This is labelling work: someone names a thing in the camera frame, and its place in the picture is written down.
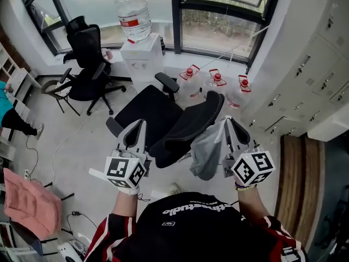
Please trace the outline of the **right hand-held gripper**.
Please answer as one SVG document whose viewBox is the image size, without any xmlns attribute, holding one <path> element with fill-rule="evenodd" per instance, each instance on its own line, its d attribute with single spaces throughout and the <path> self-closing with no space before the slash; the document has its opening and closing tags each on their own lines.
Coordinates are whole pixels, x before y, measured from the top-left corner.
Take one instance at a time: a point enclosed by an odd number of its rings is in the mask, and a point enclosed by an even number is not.
<svg viewBox="0 0 349 262">
<path fill-rule="evenodd" d="M 233 150 L 245 150 L 249 147 L 251 137 L 233 118 L 224 123 L 225 140 L 228 148 L 227 156 L 222 160 L 225 177 L 234 176 L 243 187 L 255 186 L 265 181 L 276 169 L 269 151 L 258 147 L 248 149 L 242 153 Z"/>
</svg>

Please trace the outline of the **black armrest office chair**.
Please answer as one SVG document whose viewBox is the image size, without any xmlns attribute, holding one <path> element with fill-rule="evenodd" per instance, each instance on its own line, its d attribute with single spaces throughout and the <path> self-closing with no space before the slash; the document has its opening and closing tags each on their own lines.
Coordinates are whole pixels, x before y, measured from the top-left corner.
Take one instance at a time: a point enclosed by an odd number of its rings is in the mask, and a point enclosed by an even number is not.
<svg viewBox="0 0 349 262">
<path fill-rule="evenodd" d="M 165 91 L 154 85 L 147 86 L 116 117 L 108 118 L 106 125 L 118 136 L 134 121 L 145 120 L 146 152 L 155 159 L 158 168 L 166 168 L 189 152 L 193 140 L 214 124 L 224 95 L 209 91 L 204 102 L 182 109 L 175 103 L 174 94 L 179 85 L 174 79 L 162 72 L 155 78 L 164 85 Z"/>
</svg>

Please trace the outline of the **grey clothes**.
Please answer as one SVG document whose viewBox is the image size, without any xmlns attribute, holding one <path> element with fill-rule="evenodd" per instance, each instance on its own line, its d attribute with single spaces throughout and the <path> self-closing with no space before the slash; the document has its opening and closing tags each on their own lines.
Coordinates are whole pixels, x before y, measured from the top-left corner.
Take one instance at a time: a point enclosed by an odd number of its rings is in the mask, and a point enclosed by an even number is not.
<svg viewBox="0 0 349 262">
<path fill-rule="evenodd" d="M 201 180 L 209 181 L 216 174 L 227 119 L 228 116 L 209 126 L 191 143 L 192 163 L 190 171 Z"/>
</svg>

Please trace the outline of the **person's right forearm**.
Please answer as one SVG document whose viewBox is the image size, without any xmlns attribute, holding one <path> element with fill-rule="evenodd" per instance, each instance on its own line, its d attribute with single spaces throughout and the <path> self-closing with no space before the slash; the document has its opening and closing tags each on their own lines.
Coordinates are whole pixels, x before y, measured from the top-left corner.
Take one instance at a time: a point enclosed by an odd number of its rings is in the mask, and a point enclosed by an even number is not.
<svg viewBox="0 0 349 262">
<path fill-rule="evenodd" d="M 270 213 L 264 206 L 256 186 L 237 188 L 240 213 L 250 222 L 257 222 Z"/>
</svg>

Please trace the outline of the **person's left forearm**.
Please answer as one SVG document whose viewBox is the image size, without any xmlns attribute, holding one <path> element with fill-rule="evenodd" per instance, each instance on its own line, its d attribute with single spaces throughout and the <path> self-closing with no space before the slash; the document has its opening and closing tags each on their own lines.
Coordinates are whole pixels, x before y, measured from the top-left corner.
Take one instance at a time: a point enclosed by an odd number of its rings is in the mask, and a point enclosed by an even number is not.
<svg viewBox="0 0 349 262">
<path fill-rule="evenodd" d="M 136 217 L 138 195 L 118 192 L 112 213 L 124 217 Z"/>
</svg>

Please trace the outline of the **black headrest office chair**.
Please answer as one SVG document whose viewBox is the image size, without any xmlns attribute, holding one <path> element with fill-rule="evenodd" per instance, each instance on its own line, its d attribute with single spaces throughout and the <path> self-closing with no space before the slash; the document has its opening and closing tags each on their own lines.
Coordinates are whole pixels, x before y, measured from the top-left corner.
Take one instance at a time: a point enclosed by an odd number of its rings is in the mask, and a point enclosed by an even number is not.
<svg viewBox="0 0 349 262">
<path fill-rule="evenodd" d="M 91 114 L 92 107 L 102 99 L 109 114 L 114 112 L 106 99 L 106 94 L 121 90 L 126 91 L 123 85 L 113 86 L 110 78 L 111 63 L 106 60 L 101 51 L 100 28 L 95 24 L 87 24 L 84 16 L 78 16 L 68 22 L 66 26 L 67 40 L 72 48 L 73 57 L 82 69 L 77 76 L 71 75 L 71 69 L 67 69 L 60 83 L 66 79 L 71 87 L 68 97 L 75 101 L 88 102 L 86 114 Z"/>
</svg>

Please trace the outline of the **small dark chair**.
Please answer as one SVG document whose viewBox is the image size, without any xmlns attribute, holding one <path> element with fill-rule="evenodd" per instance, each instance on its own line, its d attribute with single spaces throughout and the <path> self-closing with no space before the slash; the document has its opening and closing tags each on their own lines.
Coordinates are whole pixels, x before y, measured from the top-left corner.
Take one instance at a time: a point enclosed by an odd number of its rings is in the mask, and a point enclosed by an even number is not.
<svg viewBox="0 0 349 262">
<path fill-rule="evenodd" d="M 49 80 L 48 82 L 43 84 L 43 86 L 41 87 L 41 93 L 53 97 L 56 100 L 62 113 L 65 113 L 65 112 L 60 104 L 61 100 L 64 101 L 73 110 L 74 113 L 80 116 L 80 114 L 74 109 L 74 107 L 68 101 L 68 94 L 70 90 L 71 90 L 71 83 L 70 83 L 70 80 L 68 79 L 64 80 L 63 83 L 60 83 L 59 80 Z"/>
</svg>

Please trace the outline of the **white water dispenser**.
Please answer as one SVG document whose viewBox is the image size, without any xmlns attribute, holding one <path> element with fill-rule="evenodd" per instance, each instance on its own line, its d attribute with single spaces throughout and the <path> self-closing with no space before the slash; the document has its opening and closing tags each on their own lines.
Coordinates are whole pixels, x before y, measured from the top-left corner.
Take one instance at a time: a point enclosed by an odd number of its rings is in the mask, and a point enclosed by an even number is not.
<svg viewBox="0 0 349 262">
<path fill-rule="evenodd" d="M 164 71 L 160 35 L 151 33 L 138 43 L 126 41 L 120 49 L 122 59 L 133 82 L 151 82 Z"/>
</svg>

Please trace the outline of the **wooden panel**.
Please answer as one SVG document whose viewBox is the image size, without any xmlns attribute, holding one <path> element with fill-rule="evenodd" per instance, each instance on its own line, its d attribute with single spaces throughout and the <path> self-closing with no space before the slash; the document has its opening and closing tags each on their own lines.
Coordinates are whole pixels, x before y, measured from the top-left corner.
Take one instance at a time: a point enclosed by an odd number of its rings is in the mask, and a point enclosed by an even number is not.
<svg viewBox="0 0 349 262">
<path fill-rule="evenodd" d="M 303 135 L 280 138 L 274 216 L 308 250 L 320 220 L 325 181 L 324 143 Z"/>
</svg>

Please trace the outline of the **black metal stand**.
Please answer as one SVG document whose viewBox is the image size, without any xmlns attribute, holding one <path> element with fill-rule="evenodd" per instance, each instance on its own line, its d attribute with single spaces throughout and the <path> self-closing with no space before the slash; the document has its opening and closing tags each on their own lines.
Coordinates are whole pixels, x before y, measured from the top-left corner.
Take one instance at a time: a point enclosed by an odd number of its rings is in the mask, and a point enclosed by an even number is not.
<svg viewBox="0 0 349 262">
<path fill-rule="evenodd" d="M 50 183 L 44 185 L 44 188 L 47 188 L 47 189 L 49 189 L 49 188 L 50 188 L 50 189 L 53 189 L 53 187 L 54 187 L 53 182 L 50 182 Z M 63 195 L 63 194 L 62 194 L 60 191 L 58 191 L 57 189 L 54 189 L 53 192 L 58 192 L 57 197 L 59 197 L 59 199 L 60 199 L 61 201 L 65 201 L 65 200 L 67 200 L 67 199 L 69 199 L 69 198 L 72 198 L 72 197 L 75 195 L 75 193 L 70 193 L 70 194 L 68 194 L 68 195 Z"/>
</svg>

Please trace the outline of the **grey metal lockers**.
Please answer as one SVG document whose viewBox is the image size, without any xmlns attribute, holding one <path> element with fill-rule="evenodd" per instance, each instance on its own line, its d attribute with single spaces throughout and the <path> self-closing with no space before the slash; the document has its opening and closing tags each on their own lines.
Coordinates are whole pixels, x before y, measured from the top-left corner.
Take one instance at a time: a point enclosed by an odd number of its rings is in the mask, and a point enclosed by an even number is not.
<svg viewBox="0 0 349 262">
<path fill-rule="evenodd" d="M 253 132 L 329 141 L 349 130 L 349 0 L 287 0 L 252 70 Z"/>
</svg>

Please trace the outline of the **large clear water bottle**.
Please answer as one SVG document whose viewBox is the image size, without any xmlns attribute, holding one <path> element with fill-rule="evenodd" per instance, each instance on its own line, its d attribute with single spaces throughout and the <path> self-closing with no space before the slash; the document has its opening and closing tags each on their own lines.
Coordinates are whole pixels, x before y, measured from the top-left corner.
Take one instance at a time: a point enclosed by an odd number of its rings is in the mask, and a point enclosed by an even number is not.
<svg viewBox="0 0 349 262">
<path fill-rule="evenodd" d="M 121 28 L 131 43 L 138 43 L 151 34 L 148 0 L 116 0 Z"/>
</svg>

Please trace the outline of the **pink quilted cushion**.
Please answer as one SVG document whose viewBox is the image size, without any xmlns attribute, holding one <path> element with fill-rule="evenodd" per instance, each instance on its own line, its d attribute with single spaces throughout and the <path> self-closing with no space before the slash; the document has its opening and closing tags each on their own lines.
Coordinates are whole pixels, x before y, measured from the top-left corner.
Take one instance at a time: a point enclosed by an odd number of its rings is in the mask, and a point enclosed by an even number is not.
<svg viewBox="0 0 349 262">
<path fill-rule="evenodd" d="M 39 181 L 30 181 L 4 168 L 4 213 L 39 239 L 55 234 L 62 226 L 62 201 Z"/>
</svg>

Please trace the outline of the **white bookshelf desk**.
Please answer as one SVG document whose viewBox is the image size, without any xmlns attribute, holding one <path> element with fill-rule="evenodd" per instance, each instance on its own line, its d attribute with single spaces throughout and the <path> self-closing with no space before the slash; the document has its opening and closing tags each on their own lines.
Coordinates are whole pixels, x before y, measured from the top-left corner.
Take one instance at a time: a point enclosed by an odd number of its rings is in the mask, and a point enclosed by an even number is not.
<svg viewBox="0 0 349 262">
<path fill-rule="evenodd" d="M 20 68 L 0 43 L 0 75 L 5 75 L 7 83 L 14 89 L 13 93 L 5 91 L 16 112 L 27 120 L 30 109 L 23 102 L 31 87 L 41 89 L 40 83 L 25 68 Z"/>
</svg>

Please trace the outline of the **black window frame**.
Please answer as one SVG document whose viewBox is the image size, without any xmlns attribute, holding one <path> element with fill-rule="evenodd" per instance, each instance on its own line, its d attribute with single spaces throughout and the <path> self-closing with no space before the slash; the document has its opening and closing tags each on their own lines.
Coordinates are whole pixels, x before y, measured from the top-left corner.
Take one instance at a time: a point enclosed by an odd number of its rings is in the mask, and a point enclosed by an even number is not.
<svg viewBox="0 0 349 262">
<path fill-rule="evenodd" d="M 78 16 L 101 30 L 106 48 L 119 49 L 126 40 L 116 0 L 22 0 L 31 21 L 52 54 L 70 49 L 66 26 Z M 148 0 L 152 31 L 176 54 L 219 57 L 240 41 L 268 26 L 278 0 Z M 250 68 L 265 32 L 234 50 L 232 61 Z"/>
</svg>

